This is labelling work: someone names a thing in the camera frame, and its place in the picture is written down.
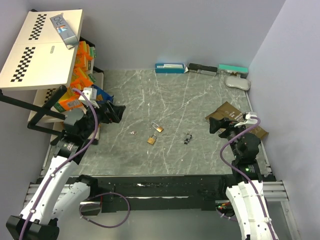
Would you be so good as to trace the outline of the key bunch with panda charm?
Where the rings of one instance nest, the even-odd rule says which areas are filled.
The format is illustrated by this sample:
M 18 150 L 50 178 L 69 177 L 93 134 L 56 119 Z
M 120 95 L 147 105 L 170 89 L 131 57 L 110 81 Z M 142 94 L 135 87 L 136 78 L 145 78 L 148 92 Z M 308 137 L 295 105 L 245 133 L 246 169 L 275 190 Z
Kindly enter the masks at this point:
M 186 136 L 185 136 L 185 140 L 184 140 L 184 144 L 185 145 L 187 145 L 190 141 L 191 141 L 191 139 L 193 138 L 193 135 L 190 133 L 190 132 L 188 132 L 187 134 L 186 134 Z

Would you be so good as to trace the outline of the short shackle brass padlock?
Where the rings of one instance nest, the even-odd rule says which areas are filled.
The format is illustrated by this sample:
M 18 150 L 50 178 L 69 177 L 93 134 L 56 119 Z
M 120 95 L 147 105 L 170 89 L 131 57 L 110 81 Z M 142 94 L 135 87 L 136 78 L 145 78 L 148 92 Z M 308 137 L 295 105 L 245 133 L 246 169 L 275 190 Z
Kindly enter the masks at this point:
M 147 139 L 147 143 L 150 145 L 154 145 L 155 142 L 157 140 L 157 136 L 155 134 L 152 134 L 148 139 Z

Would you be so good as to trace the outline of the long shackle brass padlock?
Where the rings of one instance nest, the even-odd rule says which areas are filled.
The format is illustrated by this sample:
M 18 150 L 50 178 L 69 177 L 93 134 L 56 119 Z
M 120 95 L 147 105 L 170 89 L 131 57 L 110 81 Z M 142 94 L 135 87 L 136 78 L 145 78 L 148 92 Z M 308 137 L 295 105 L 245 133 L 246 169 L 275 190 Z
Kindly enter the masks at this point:
M 162 126 L 159 126 L 157 123 L 152 122 L 151 126 L 159 133 L 163 132 L 164 128 Z

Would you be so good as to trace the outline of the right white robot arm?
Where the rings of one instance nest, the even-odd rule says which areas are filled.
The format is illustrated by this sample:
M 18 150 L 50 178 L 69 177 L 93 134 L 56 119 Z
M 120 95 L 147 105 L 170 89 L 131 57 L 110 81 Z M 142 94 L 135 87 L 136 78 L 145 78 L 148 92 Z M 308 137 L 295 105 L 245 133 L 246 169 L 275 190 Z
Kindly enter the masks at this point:
M 225 182 L 218 187 L 223 199 L 228 199 L 236 217 L 243 240 L 276 240 L 278 236 L 273 228 L 265 194 L 263 179 L 256 156 L 261 140 L 253 133 L 261 120 L 252 112 L 243 116 L 243 121 L 233 121 L 227 117 L 216 119 L 209 117 L 209 132 L 219 134 L 228 142 L 221 148 L 221 160 L 231 167 L 236 183 Z M 234 155 L 232 163 L 223 157 L 226 147 Z

